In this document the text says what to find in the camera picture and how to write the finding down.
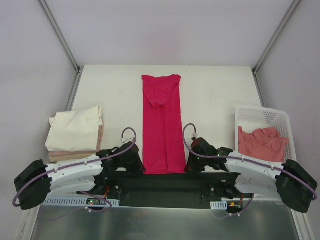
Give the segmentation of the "magenta t-shirt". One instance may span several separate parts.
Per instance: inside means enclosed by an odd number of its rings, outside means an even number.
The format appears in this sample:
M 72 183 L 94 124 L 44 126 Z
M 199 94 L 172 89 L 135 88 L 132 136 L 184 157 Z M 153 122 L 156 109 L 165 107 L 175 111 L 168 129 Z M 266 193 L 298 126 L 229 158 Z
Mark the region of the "magenta t-shirt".
M 146 175 L 183 174 L 186 167 L 183 141 L 181 76 L 142 75 L 142 160 Z

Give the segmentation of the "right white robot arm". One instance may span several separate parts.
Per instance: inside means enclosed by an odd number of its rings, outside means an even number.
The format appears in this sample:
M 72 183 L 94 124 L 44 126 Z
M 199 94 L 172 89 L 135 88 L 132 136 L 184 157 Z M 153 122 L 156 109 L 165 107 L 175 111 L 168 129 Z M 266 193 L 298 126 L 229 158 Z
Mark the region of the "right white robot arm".
M 215 148 L 204 138 L 192 138 L 185 171 L 201 173 L 206 167 L 229 174 L 211 186 L 221 198 L 260 195 L 281 200 L 290 209 L 307 213 L 318 197 L 318 183 L 296 161 L 268 162 L 244 156 L 227 147 Z

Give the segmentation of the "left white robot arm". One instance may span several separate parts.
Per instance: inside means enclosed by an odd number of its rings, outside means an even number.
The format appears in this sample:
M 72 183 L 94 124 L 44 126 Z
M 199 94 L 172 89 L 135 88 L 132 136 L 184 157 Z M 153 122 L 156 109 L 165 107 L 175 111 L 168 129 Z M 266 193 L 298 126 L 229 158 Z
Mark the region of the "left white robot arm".
M 21 210 L 30 210 L 50 197 L 72 192 L 102 194 L 106 188 L 105 174 L 119 168 L 132 175 L 146 171 L 134 142 L 103 149 L 78 160 L 50 164 L 35 160 L 14 179 L 16 195 L 12 204 Z

